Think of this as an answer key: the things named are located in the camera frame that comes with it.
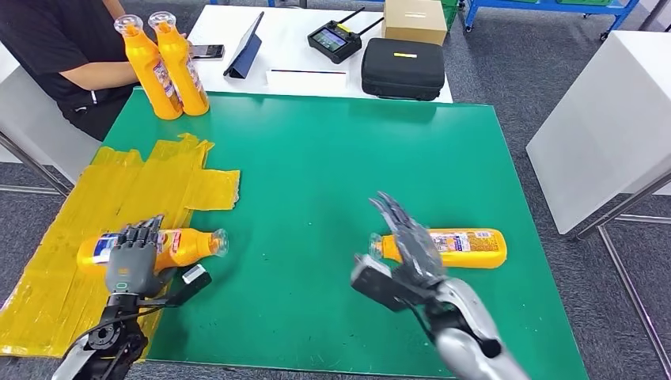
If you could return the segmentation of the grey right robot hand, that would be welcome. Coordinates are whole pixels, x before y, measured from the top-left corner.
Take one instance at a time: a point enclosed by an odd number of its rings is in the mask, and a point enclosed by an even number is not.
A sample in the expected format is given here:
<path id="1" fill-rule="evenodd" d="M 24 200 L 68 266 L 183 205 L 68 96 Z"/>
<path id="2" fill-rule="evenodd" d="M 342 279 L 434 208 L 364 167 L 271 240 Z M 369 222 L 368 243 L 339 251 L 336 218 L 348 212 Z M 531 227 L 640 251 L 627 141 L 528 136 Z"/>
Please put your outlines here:
<path id="1" fill-rule="evenodd" d="M 389 194 L 378 191 L 369 201 L 378 209 L 391 230 L 408 281 L 422 288 L 437 286 L 447 279 L 441 255 L 428 229 L 417 223 Z"/>

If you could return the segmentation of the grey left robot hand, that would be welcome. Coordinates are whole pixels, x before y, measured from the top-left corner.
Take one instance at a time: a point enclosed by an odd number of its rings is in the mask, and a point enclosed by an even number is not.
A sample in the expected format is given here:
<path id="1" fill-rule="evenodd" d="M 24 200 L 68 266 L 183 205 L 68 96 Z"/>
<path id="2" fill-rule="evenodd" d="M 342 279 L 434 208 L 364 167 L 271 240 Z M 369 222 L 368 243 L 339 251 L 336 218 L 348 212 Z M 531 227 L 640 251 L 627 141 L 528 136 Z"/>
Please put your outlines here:
<path id="1" fill-rule="evenodd" d="M 175 275 L 175 268 L 154 270 L 163 218 L 163 215 L 155 215 L 128 224 L 119 232 L 105 272 L 105 285 L 111 293 L 154 298 Z"/>

